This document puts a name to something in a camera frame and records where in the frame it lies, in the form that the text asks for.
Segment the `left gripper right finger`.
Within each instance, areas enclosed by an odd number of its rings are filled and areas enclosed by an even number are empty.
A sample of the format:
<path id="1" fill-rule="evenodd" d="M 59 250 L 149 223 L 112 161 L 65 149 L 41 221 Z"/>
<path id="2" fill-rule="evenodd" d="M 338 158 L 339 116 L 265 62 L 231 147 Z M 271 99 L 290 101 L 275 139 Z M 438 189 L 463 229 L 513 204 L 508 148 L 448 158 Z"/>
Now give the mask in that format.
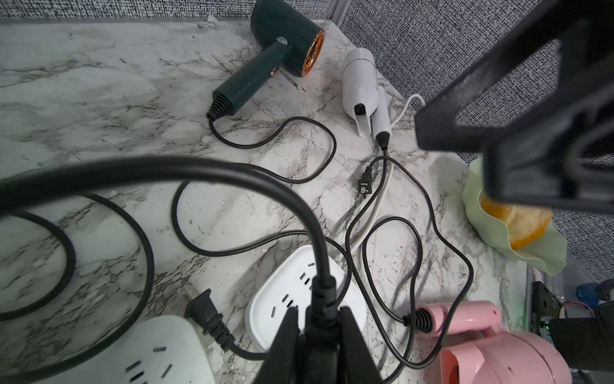
<path id="1" fill-rule="evenodd" d="M 352 311 L 340 309 L 341 341 L 337 367 L 338 383 L 382 383 Z"/>

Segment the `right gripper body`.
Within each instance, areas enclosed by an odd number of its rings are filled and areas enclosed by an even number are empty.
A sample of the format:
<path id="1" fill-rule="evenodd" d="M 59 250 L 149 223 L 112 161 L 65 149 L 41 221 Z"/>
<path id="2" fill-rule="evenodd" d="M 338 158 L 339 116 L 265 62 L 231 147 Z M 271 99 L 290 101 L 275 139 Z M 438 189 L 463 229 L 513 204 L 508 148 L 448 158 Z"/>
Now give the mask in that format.
<path id="1" fill-rule="evenodd" d="M 556 91 L 484 145 L 487 195 L 503 203 L 613 212 L 613 3 L 563 1 Z"/>

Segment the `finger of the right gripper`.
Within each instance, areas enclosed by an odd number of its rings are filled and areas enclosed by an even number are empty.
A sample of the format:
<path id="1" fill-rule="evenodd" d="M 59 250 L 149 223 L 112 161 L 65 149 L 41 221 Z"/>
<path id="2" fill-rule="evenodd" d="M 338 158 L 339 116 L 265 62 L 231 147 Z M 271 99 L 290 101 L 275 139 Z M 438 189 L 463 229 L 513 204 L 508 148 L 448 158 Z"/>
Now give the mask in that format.
<path id="1" fill-rule="evenodd" d="M 573 1 L 543 1 L 502 40 L 417 112 L 422 150 L 479 153 L 490 127 L 459 126 L 457 115 L 572 23 Z"/>

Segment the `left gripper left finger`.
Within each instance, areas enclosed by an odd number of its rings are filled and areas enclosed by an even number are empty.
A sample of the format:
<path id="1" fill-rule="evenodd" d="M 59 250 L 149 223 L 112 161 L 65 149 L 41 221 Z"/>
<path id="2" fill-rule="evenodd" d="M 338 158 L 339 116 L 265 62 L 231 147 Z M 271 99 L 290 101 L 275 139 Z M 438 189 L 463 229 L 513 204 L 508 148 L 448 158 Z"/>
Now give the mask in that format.
<path id="1" fill-rule="evenodd" d="M 298 309 L 286 311 L 281 326 L 258 372 L 255 384 L 295 383 L 295 355 L 299 345 Z"/>

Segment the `orange bread slice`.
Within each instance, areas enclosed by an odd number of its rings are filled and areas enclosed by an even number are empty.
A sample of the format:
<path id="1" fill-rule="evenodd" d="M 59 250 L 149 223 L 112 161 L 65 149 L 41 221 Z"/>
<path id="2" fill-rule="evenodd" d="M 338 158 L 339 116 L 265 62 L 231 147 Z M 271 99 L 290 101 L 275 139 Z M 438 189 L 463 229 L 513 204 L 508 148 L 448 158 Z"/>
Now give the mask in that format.
<path id="1" fill-rule="evenodd" d="M 545 235 L 553 211 L 535 206 L 508 205 L 488 197 L 481 200 L 483 211 L 505 224 L 511 248 L 520 249 Z"/>

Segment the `right white power strip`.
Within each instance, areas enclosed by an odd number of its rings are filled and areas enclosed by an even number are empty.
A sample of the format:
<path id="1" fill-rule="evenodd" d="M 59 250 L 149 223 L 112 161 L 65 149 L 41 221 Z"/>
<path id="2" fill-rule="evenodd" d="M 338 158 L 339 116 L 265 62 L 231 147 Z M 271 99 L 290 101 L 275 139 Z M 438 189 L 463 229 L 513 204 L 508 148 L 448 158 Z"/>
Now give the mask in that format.
<path id="1" fill-rule="evenodd" d="M 261 352 L 270 349 L 290 308 L 297 308 L 298 328 L 300 332 L 304 331 L 305 313 L 311 303 L 311 287 L 316 273 L 312 246 L 302 246 L 272 273 L 252 297 L 246 310 L 246 329 Z"/>

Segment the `white power strip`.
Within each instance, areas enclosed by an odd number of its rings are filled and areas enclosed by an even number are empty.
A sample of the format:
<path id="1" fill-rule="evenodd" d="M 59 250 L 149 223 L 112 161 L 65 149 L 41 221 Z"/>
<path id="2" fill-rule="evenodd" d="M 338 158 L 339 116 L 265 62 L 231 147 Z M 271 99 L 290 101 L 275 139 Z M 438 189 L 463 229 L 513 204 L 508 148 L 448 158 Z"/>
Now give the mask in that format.
<path id="1" fill-rule="evenodd" d="M 45 383 L 214 383 L 197 331 L 165 315 L 130 328 L 111 347 Z"/>
<path id="2" fill-rule="evenodd" d="M 252 297 L 246 310 L 246 329 L 261 352 L 270 349 L 290 308 L 297 308 L 298 328 L 300 332 L 304 331 L 305 313 L 311 303 L 311 287 L 316 273 L 312 246 L 302 246 L 272 273 Z"/>

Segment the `green wavy plate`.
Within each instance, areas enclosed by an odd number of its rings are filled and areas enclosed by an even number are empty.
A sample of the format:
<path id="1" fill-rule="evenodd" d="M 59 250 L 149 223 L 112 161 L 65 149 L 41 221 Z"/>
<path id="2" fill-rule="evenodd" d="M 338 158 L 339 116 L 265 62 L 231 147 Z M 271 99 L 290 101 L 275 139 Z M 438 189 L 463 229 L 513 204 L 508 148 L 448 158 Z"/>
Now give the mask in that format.
<path id="1" fill-rule="evenodd" d="M 481 239 L 509 259 L 518 259 L 548 275 L 567 265 L 568 241 L 548 208 L 500 203 L 486 194 L 482 159 L 469 165 L 462 198 L 468 221 Z"/>

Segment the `left white power strip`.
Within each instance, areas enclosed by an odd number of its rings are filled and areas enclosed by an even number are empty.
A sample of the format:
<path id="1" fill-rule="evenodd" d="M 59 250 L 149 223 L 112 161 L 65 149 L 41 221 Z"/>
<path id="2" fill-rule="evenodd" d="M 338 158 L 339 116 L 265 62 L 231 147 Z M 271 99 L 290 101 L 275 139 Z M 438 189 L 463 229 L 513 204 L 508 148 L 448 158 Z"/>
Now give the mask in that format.
<path id="1" fill-rule="evenodd" d="M 214 383 L 197 331 L 165 315 L 130 328 L 111 347 L 45 383 Z"/>

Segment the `pink dryer front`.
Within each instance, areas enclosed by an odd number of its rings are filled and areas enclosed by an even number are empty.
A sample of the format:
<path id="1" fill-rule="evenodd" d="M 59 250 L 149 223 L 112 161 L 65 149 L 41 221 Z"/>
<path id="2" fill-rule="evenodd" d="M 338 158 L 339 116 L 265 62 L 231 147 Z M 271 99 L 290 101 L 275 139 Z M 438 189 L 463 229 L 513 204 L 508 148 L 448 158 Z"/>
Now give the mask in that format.
<path id="1" fill-rule="evenodd" d="M 430 337 L 480 332 L 440 353 L 442 383 L 571 383 L 572 374 L 556 348 L 526 331 L 508 332 L 500 309 L 489 301 L 462 302 L 452 313 L 450 303 L 418 307 L 417 331 Z"/>

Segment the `white folded hair dryer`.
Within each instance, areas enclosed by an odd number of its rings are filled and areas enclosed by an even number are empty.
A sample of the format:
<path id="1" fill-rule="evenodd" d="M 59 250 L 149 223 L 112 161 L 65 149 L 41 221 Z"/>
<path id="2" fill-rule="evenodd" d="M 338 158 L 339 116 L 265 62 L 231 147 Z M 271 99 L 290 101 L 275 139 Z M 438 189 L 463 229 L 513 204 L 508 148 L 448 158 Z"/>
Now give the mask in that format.
<path id="1" fill-rule="evenodd" d="M 342 63 L 342 102 L 361 137 L 372 136 L 386 152 L 390 144 L 391 122 L 386 93 L 377 82 L 373 54 L 365 48 L 351 50 Z"/>

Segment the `green dryer copper nozzle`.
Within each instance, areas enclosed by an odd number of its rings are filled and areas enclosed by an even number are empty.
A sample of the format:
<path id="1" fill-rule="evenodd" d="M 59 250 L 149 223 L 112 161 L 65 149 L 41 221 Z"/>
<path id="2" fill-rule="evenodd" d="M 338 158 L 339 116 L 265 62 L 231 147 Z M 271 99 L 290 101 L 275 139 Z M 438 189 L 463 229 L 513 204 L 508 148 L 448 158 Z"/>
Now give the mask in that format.
<path id="1" fill-rule="evenodd" d="M 250 30 L 262 52 L 213 92 L 206 116 L 235 115 L 280 68 L 294 76 L 310 73 L 323 48 L 325 31 L 285 1 L 255 3 Z"/>

